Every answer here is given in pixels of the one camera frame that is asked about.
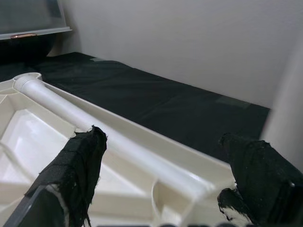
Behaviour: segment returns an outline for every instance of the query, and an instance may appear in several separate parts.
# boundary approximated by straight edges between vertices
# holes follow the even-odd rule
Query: clear plastic container
[[[69,30],[58,0],[0,1],[0,40]]]

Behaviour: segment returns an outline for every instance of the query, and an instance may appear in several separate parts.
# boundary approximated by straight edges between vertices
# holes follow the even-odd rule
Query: black fabric
[[[81,227],[99,179],[106,135],[98,127],[77,133],[58,156],[39,174],[25,196],[31,197],[40,185],[56,184],[70,213],[70,226]]]
[[[267,108],[91,58],[70,53],[37,64],[0,65],[0,80],[41,72],[47,83],[226,162],[217,143],[223,134],[260,136]]]
[[[263,140],[226,134],[220,143],[228,153],[237,189],[258,223],[303,225],[303,174],[299,170]]]
[[[257,223],[237,189],[223,189],[218,196],[218,205],[220,212],[226,216],[226,219],[228,221],[238,221],[238,217],[229,216],[230,214],[228,212],[225,212],[225,209],[236,210],[239,214],[242,215],[242,219],[245,218],[247,220],[247,223]]]

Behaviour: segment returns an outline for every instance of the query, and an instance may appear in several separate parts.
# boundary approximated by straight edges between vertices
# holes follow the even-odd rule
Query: black tablecloth
[[[41,72],[49,84],[223,161],[227,156],[218,146],[223,134],[260,136],[269,112],[265,107],[92,58],[70,53],[2,64],[0,81]]]

